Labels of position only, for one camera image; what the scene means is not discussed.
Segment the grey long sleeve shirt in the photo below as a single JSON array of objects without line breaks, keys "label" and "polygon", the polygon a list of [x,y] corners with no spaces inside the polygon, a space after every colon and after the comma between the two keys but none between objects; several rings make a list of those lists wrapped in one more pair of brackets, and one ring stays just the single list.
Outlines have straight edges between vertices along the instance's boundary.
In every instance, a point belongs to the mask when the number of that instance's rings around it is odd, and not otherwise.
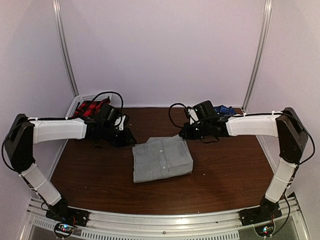
[{"label": "grey long sleeve shirt", "polygon": [[187,141],[172,137],[150,137],[132,148],[133,182],[152,182],[192,173],[194,161]]}]

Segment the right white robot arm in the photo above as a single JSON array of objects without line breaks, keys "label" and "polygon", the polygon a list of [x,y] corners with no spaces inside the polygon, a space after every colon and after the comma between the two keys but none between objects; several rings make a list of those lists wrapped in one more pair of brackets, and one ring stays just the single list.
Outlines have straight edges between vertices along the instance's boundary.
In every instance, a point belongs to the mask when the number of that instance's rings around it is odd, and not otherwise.
[{"label": "right white robot arm", "polygon": [[210,101],[201,102],[185,110],[187,122],[180,126],[179,136],[185,140],[204,140],[255,136],[259,141],[273,138],[278,144],[277,167],[259,206],[246,209],[248,215],[266,221],[275,214],[279,200],[293,183],[303,164],[305,147],[311,139],[295,110],[286,107],[267,113],[220,113]]}]

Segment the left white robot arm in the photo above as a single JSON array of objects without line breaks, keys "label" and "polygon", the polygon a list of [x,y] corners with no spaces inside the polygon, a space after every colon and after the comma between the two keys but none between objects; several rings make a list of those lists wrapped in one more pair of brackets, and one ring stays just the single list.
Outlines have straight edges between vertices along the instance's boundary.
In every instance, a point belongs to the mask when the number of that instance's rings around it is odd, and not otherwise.
[{"label": "left white robot arm", "polygon": [[60,194],[36,164],[33,154],[35,144],[58,140],[104,140],[112,147],[122,148],[137,143],[126,126],[129,116],[108,103],[97,114],[62,118],[30,118],[20,113],[4,137],[1,156],[8,157],[6,166],[20,177],[47,204],[48,210],[61,222],[72,218],[68,201]]}]

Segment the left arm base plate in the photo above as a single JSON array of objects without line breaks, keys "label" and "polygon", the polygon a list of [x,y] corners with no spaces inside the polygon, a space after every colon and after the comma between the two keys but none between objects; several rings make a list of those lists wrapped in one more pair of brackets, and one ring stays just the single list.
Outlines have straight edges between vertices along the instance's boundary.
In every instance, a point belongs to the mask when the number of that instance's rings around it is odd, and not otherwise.
[{"label": "left arm base plate", "polygon": [[68,207],[66,212],[47,210],[45,216],[48,219],[59,221],[77,227],[86,227],[89,219],[89,212]]}]

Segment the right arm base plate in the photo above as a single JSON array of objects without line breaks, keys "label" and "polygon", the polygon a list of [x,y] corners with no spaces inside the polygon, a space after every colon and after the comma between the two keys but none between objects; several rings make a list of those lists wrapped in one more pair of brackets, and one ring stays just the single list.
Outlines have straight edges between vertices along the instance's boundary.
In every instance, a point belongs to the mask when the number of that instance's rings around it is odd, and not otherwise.
[{"label": "right arm base plate", "polygon": [[267,208],[261,206],[254,208],[245,208],[239,211],[239,217],[242,226],[255,225],[262,222],[271,221],[272,217],[278,218],[282,215],[283,214],[279,209],[270,212]]}]

